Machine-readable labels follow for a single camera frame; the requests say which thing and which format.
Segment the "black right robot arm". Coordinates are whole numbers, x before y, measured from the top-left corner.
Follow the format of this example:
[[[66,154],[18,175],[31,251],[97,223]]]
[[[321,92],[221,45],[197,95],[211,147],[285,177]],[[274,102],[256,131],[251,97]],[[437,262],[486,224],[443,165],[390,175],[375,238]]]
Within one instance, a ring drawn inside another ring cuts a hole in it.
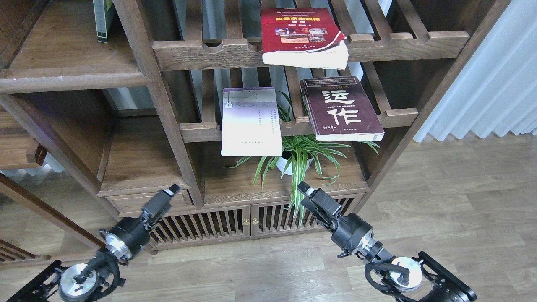
[[[373,229],[355,213],[344,216],[341,205],[322,189],[301,182],[298,190],[305,195],[302,205],[316,221],[331,233],[332,241],[341,248],[340,258],[356,255],[365,264],[365,278],[382,294],[397,302],[410,302],[405,292],[416,290],[427,279],[432,290],[422,302],[473,302],[475,292],[425,252],[418,257],[397,257],[373,237]]]

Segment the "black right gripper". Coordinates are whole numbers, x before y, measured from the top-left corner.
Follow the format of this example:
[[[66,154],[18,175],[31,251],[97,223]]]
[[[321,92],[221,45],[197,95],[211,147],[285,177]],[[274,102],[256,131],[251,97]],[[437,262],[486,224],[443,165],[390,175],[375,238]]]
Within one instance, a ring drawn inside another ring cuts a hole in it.
[[[373,229],[360,216],[341,215],[342,206],[322,189],[314,189],[304,181],[297,186],[305,197],[303,205],[317,219],[325,219],[324,227],[332,233],[332,241],[343,251],[339,256],[374,256]]]

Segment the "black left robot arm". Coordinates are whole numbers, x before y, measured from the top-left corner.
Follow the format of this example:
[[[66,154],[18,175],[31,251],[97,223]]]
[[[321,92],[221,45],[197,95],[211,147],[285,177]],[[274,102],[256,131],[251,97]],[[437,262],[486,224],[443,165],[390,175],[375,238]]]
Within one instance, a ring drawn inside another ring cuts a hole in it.
[[[123,286],[119,265],[127,265],[149,243],[150,232],[169,211],[169,201],[180,191],[177,184],[161,190],[143,207],[138,218],[125,217],[109,230],[101,229],[105,247],[87,264],[62,266],[52,262],[27,285],[10,297],[10,302],[46,302],[56,291],[65,302],[94,302]]]

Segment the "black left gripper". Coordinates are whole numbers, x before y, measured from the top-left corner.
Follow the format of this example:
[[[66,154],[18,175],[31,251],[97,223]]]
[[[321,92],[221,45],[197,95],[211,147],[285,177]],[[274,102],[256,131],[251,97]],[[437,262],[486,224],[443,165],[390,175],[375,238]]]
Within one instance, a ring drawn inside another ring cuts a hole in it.
[[[107,243],[106,249],[118,260],[130,260],[137,256],[148,244],[156,221],[171,209],[169,201],[179,191],[177,184],[160,190],[141,208],[142,214],[138,218],[124,217],[110,230],[100,229],[99,234]]]

